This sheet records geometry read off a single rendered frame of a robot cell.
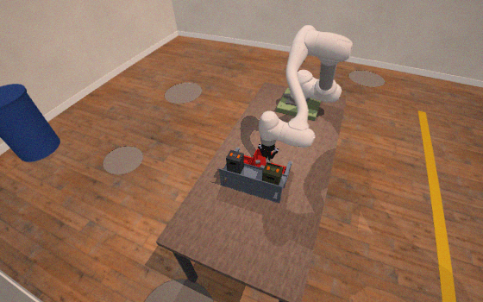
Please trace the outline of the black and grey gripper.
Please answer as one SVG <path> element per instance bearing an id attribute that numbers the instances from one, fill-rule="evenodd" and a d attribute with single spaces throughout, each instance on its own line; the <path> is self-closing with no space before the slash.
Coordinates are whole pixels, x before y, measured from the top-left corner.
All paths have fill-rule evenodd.
<path id="1" fill-rule="evenodd" d="M 269 163 L 270 160 L 279 152 L 279 149 L 275 148 L 275 143 L 272 146 L 265 146 L 263 144 L 261 144 L 261 145 L 259 144 L 258 149 L 260 150 L 262 156 L 266 157 L 266 163 Z M 274 152 L 271 155 L 271 152 L 273 150 L 274 150 Z"/>

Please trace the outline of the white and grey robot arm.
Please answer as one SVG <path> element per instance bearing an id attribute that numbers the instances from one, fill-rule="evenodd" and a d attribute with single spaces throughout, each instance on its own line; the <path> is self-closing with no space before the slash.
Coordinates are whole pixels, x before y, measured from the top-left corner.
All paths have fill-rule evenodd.
<path id="1" fill-rule="evenodd" d="M 290 122 L 285 123 L 273 111 L 264 112 L 259 120 L 260 141 L 263 145 L 272 146 L 276 140 L 298 148 L 308 148 L 311 145 L 315 133 L 307 123 L 307 103 L 310 98 L 327 103 L 338 101 L 342 88 L 334 81 L 336 66 L 338 62 L 349 59 L 351 46 L 353 48 L 352 41 L 345 36 L 319 32 L 311 25 L 303 26 L 298 31 L 292 42 L 285 72 L 290 94 L 284 94 L 284 98 L 288 98 L 285 104 L 297 106 L 298 113 Z M 307 54 L 319 56 L 323 62 L 319 79 L 313 78 L 307 70 L 298 71 Z"/>

